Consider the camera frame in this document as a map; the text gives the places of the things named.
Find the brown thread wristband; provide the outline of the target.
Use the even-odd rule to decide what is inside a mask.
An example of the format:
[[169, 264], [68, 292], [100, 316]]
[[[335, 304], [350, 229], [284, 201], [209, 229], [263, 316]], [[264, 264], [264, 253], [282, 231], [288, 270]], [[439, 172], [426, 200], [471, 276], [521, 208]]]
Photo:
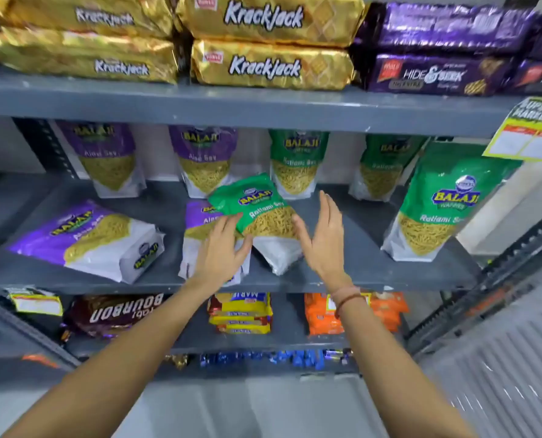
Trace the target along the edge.
[[336, 319], [340, 319], [341, 309], [349, 301], [360, 299], [369, 304], [369, 302], [367, 302], [367, 296], [356, 286], [339, 288], [334, 293], [330, 294], [330, 298], [335, 304], [334, 317]]

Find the yellow shelf price label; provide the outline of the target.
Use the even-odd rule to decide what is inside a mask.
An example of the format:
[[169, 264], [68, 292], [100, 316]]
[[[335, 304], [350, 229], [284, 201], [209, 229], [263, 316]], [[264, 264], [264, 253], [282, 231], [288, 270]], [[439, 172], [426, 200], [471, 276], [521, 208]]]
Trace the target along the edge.
[[58, 317], [64, 314], [60, 297], [52, 292], [34, 287], [6, 288], [5, 292], [18, 313]]

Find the orange biscuit packet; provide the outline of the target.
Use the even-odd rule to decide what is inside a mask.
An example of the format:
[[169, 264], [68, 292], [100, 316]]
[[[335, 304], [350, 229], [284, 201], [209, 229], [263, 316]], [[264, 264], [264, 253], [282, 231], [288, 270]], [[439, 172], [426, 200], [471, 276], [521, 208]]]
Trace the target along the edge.
[[401, 292], [370, 293], [369, 305], [375, 315], [391, 333], [399, 331], [401, 316], [408, 314], [410, 308]]
[[305, 293], [305, 317], [310, 336], [340, 335], [344, 328], [335, 316], [336, 305], [331, 295], [325, 293]]

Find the gold biscuit packet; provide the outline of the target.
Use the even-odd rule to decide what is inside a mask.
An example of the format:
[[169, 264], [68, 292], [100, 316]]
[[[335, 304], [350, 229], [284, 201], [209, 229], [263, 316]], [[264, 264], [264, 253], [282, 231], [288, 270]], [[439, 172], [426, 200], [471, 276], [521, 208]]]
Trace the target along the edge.
[[6, 26], [167, 38], [174, 17], [169, 0], [0, 0]]
[[364, 0], [177, 0], [195, 39], [346, 48], [362, 25]]
[[24, 73], [175, 85], [174, 43], [138, 36], [102, 36], [2, 27], [0, 64]]
[[343, 90], [355, 67], [345, 49], [204, 39], [193, 43], [190, 76], [203, 85]]

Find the white ribbed panel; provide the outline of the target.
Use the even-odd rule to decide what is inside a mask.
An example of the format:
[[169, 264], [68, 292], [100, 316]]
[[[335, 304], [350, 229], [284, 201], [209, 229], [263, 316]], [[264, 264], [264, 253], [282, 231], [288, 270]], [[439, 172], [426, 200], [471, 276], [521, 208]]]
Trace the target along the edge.
[[480, 438], [542, 438], [542, 284], [421, 368]]

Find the dark metal rack frame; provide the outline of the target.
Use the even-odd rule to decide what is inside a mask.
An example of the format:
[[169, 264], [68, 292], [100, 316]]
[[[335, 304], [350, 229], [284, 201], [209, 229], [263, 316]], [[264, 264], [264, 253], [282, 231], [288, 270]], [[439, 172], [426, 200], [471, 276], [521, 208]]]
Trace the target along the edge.
[[476, 315], [499, 290], [509, 291], [542, 267], [542, 219], [478, 273], [470, 290], [458, 290], [413, 328], [405, 339], [407, 351], [418, 354]]

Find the person's left forearm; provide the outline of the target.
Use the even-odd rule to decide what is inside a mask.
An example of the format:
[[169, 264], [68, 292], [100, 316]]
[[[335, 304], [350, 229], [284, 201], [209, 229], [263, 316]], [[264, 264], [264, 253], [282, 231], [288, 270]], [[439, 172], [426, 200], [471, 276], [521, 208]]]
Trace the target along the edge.
[[197, 309], [227, 278], [196, 273], [48, 390], [1, 438], [111, 438]]

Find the grey metal shelf rack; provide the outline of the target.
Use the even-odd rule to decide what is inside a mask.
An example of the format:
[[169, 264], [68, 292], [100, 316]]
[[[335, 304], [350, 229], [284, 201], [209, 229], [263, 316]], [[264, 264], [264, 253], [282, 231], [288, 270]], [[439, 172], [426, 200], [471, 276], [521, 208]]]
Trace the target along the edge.
[[[130, 121], [134, 124], [220, 124], [270, 128], [308, 125], [329, 131], [424, 132], [439, 134], [473, 130], [479, 119], [487, 136], [496, 123], [492, 113], [504, 111], [513, 99], [475, 100], [435, 96], [395, 96], [364, 93], [348, 87], [341, 93], [239, 87], [178, 86], [110, 82], [25, 75], [0, 67], [0, 117], [19, 118], [34, 138], [44, 137], [45, 118]], [[64, 370], [80, 361], [55, 339], [35, 328], [3, 302], [3, 291], [37, 287], [55, 294], [173, 294], [183, 280], [174, 266], [181, 260], [182, 185], [150, 185], [142, 198], [125, 199], [114, 208], [140, 220], [155, 220], [170, 240], [164, 255], [136, 283], [119, 284], [68, 269], [34, 265], [31, 260], [0, 249], [0, 359], [45, 355]], [[481, 286], [490, 287], [499, 266], [513, 261], [514, 249], [481, 269], [457, 241], [450, 241], [432, 263], [398, 263], [379, 249], [388, 221], [396, 214], [392, 204], [362, 204], [344, 186], [324, 184], [344, 214], [346, 264], [355, 283], [372, 291], [453, 291], [466, 297], [466, 308], [481, 301]]]

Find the yellow hanging price sign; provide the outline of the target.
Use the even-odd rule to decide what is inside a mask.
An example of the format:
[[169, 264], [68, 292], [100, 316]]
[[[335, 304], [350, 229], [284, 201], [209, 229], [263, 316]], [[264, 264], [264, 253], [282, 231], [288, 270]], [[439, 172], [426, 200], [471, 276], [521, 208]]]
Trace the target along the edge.
[[542, 97], [530, 96], [517, 103], [482, 155], [524, 162], [542, 161]]

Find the person's right forearm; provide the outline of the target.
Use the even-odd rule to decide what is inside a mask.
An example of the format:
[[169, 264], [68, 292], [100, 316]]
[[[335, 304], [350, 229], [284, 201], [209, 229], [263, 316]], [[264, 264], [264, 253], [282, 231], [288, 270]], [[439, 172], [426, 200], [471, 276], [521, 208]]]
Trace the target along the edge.
[[478, 438], [368, 303], [347, 302], [340, 321], [390, 438]]

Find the person's left hand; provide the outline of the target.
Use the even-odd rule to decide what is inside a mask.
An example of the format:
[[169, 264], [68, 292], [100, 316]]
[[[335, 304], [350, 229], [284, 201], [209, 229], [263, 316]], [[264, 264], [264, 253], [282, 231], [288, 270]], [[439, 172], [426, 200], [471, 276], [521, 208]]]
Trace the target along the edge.
[[215, 293], [232, 279], [241, 266], [233, 264], [236, 225], [243, 213], [225, 215], [216, 220], [200, 248], [192, 281]]

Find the green snack packet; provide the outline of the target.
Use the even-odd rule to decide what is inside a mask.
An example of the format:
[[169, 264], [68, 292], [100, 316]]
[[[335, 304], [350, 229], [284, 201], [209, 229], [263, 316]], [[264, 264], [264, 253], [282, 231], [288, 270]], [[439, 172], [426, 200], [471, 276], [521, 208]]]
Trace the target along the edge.
[[458, 226], [522, 165], [484, 151], [476, 144], [429, 142], [381, 250], [396, 262], [434, 261]]
[[421, 135], [367, 134], [349, 195], [356, 200], [389, 202], [405, 168], [429, 139]]
[[295, 211], [266, 173], [218, 187], [208, 201], [224, 215], [242, 213], [236, 225], [238, 232], [252, 235], [253, 248], [276, 276], [283, 275], [302, 257], [292, 220]]
[[270, 177], [286, 200], [310, 198], [329, 141], [327, 131], [270, 129]]

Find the person's right hand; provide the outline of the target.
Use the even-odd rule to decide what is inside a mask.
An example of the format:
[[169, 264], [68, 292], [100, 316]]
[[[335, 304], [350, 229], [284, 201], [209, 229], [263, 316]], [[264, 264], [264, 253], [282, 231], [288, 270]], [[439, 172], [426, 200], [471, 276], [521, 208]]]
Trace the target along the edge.
[[344, 271], [344, 228], [340, 209], [325, 191], [319, 193], [319, 216], [313, 237], [313, 257], [305, 257], [331, 294], [337, 289], [353, 286]]

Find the yellow biscuit packet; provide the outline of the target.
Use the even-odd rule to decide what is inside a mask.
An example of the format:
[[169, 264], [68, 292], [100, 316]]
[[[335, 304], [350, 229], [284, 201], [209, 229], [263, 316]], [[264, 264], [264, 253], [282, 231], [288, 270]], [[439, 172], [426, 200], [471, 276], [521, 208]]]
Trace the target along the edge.
[[268, 293], [217, 293], [207, 304], [210, 316], [272, 316], [271, 298]]
[[209, 317], [208, 322], [212, 325], [254, 325], [254, 326], [265, 326], [272, 323], [273, 316], [242, 316], [242, 315], [232, 315], [232, 316], [223, 316], [223, 315], [213, 315]]
[[272, 326], [255, 324], [225, 324], [216, 325], [216, 331], [229, 335], [267, 335], [271, 332]]

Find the purple snack packet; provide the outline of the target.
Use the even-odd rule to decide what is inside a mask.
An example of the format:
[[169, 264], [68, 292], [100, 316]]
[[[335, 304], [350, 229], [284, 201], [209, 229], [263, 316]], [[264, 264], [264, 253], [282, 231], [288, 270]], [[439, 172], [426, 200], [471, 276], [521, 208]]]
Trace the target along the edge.
[[128, 124], [57, 120], [99, 198], [137, 198], [146, 189]]
[[8, 250], [132, 284], [165, 252], [164, 238], [154, 224], [85, 200], [20, 236]]
[[189, 198], [208, 198], [237, 180], [231, 171], [236, 128], [169, 125], [168, 131]]
[[[186, 206], [186, 229], [182, 245], [182, 259], [180, 263], [179, 277], [189, 279], [195, 271], [201, 244], [208, 237], [217, 219], [223, 216], [207, 200], [190, 200]], [[243, 236], [236, 232], [235, 249], [243, 244]], [[223, 287], [236, 286], [248, 275], [250, 271], [251, 250], [238, 272]]]

